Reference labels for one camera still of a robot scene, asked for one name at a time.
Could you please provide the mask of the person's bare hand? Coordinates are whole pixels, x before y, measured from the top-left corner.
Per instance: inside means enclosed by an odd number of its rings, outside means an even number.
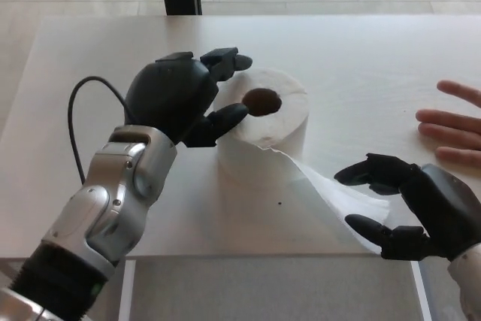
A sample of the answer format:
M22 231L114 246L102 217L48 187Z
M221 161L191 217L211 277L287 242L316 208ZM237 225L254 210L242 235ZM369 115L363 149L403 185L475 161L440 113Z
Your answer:
M434 109L416 112L420 135L439 143L434 154L441 162L480 167L480 118Z

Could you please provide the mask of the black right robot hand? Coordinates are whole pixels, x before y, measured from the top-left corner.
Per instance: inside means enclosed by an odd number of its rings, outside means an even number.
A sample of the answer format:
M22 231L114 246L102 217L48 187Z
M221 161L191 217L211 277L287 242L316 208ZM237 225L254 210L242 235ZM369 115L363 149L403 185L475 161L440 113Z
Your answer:
M345 216L348 226L380 247L383 259L437 256L452 261L480 243L479 199L466 183L436 165L369 153L334 178L344 186L367 184L378 195L401 195L419 220L419 226L390 229L361 214Z

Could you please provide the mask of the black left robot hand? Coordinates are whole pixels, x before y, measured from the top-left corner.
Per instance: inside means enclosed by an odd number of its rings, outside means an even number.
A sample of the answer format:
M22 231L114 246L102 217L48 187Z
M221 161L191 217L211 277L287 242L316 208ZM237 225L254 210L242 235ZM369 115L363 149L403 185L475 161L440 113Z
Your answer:
M174 144L214 147L248 115L242 103L208 112L219 82L245 71L253 60L236 47L217 48L196 59L192 52L177 52L143 67L125 97L125 124L149 126Z

